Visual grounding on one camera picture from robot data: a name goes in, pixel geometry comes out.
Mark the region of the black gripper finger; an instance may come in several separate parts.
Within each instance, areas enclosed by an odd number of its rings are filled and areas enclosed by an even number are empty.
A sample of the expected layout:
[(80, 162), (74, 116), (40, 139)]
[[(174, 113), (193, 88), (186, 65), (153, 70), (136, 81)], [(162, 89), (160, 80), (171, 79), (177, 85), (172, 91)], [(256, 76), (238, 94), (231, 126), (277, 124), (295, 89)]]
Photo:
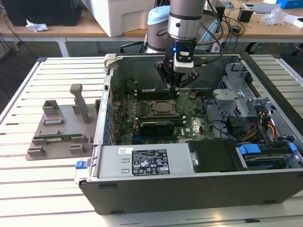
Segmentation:
[(185, 73), (176, 73), (177, 76), (176, 91), (178, 91), (180, 88), (186, 87), (187, 85), (189, 85), (199, 77), (199, 73), (195, 70), (191, 71), (186, 79), (183, 79), (184, 75)]
[(176, 97), (176, 75), (173, 70), (172, 60), (161, 60), (155, 64), (155, 68), (159, 73), (163, 82), (167, 83), (169, 88), (169, 95), (173, 98)]

